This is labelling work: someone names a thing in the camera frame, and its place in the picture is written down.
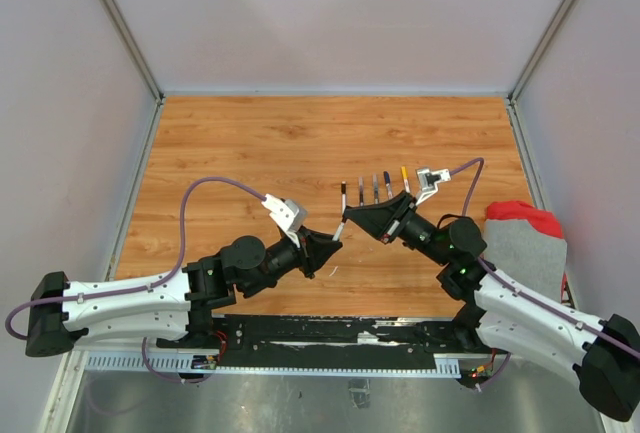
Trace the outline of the white pen black end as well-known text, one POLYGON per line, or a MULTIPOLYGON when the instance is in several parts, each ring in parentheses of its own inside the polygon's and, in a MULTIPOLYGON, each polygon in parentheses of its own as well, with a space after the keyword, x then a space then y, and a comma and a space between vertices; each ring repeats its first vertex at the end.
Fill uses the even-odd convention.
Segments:
POLYGON ((346 224, 346 221, 344 221, 344 220, 340 222, 339 226, 337 227, 337 229, 336 229, 336 231, 335 231, 335 233, 334 233, 334 235, 332 237, 333 241, 339 241, 340 240, 342 232, 343 232, 344 227, 345 227, 345 224, 346 224))

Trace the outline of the white thin pen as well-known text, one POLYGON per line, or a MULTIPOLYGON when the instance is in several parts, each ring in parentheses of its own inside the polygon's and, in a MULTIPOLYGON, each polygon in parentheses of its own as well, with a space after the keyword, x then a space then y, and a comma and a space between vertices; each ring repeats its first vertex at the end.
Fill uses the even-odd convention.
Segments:
POLYGON ((346 206, 347 206, 347 183, 346 183, 346 181, 342 181, 341 182, 340 190, 341 190, 341 209, 342 209, 342 211, 344 211, 346 206))

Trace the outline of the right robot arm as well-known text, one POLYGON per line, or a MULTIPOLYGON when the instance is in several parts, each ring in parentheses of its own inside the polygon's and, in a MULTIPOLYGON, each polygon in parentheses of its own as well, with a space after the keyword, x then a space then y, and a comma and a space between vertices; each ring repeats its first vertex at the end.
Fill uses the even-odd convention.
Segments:
POLYGON ((639 332, 626 318, 608 319, 564 306, 483 259, 487 247, 469 217, 433 224, 403 192, 379 204, 348 206, 343 218, 375 240, 396 239, 442 266, 437 279, 463 302, 453 328, 466 353, 486 346, 533 362, 566 379, 601 414, 629 421, 639 406, 639 332))

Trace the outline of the purple gel pen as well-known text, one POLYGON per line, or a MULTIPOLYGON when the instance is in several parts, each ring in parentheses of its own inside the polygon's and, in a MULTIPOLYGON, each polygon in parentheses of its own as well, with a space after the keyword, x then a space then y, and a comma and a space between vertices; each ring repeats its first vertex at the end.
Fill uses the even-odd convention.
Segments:
POLYGON ((364 178, 362 176, 358 177, 358 202, 359 206, 364 206, 365 203, 365 194, 364 194, 364 178))

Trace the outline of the blue gel pen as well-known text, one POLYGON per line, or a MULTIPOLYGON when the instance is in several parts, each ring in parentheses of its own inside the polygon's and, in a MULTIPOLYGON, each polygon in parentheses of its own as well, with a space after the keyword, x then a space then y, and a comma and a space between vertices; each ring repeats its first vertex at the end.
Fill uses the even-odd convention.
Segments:
POLYGON ((372 187, 373 187, 373 202, 374 204, 379 204, 380 194, 379 194, 379 181, 378 181, 377 174, 372 175, 372 187))

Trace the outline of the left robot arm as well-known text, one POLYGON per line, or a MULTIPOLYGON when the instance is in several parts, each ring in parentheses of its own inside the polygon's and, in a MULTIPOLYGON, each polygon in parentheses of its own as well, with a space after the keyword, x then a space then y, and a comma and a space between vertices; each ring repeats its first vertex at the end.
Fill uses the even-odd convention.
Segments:
POLYGON ((31 296, 25 353, 51 357, 80 345, 142 337, 203 348, 214 336, 213 310, 235 304, 238 295, 274 288, 293 270, 311 278, 342 247, 332 235, 306 227, 296 235, 271 246, 242 236, 175 275, 92 283, 48 273, 31 296))

